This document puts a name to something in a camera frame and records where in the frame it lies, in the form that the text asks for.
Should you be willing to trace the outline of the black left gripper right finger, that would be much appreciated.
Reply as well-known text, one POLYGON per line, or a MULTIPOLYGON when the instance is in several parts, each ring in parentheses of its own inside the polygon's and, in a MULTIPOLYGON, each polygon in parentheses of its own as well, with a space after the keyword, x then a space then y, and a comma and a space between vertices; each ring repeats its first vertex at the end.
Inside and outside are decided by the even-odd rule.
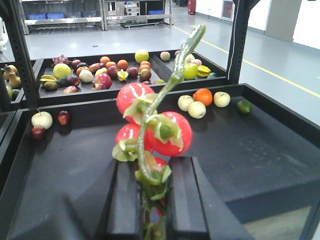
POLYGON ((211 186, 198 160, 178 156, 172 169, 167 196, 168 240, 251 240, 253 237, 211 186))

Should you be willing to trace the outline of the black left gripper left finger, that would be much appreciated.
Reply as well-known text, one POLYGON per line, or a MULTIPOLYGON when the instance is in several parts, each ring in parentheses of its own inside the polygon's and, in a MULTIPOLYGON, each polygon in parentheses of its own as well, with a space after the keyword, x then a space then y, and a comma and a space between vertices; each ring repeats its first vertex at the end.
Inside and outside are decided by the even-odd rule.
POLYGON ((140 240, 136 162, 113 160, 92 185, 68 204, 71 240, 140 240))

